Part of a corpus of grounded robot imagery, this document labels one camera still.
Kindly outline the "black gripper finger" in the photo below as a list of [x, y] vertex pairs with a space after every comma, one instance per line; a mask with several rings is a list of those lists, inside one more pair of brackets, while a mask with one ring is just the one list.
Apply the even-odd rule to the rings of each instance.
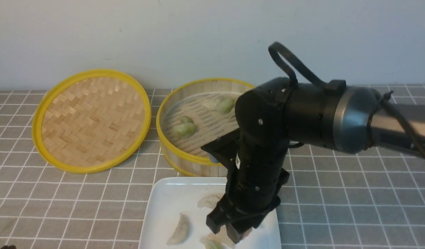
[[219, 233], [221, 227], [231, 223], [233, 209], [228, 201], [219, 201], [215, 208], [206, 216], [206, 225], [211, 233]]

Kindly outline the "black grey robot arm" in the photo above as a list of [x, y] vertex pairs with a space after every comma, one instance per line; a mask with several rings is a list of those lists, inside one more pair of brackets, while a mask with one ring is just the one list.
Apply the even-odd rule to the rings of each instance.
[[206, 217], [238, 244], [280, 205], [290, 148], [314, 145], [346, 154], [387, 148], [425, 159], [425, 105], [392, 104], [392, 91], [293, 83], [279, 77], [238, 97], [238, 127], [201, 149], [228, 171], [225, 194]]

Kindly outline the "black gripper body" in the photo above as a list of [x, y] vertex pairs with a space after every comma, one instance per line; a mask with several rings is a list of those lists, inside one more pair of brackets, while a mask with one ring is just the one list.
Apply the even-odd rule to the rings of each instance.
[[266, 217], [280, 205], [278, 192], [289, 178], [283, 169], [289, 144], [288, 138], [260, 143], [249, 135], [240, 135], [237, 167], [228, 169], [225, 194], [220, 200], [230, 202], [231, 222]]

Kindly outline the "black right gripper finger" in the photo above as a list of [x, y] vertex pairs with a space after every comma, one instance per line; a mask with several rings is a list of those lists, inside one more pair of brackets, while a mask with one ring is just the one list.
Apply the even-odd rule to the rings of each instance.
[[230, 238], [233, 243], [238, 244], [247, 236], [249, 230], [258, 228], [264, 218], [265, 216], [255, 216], [250, 219], [243, 219], [227, 224], [226, 230], [228, 238]]

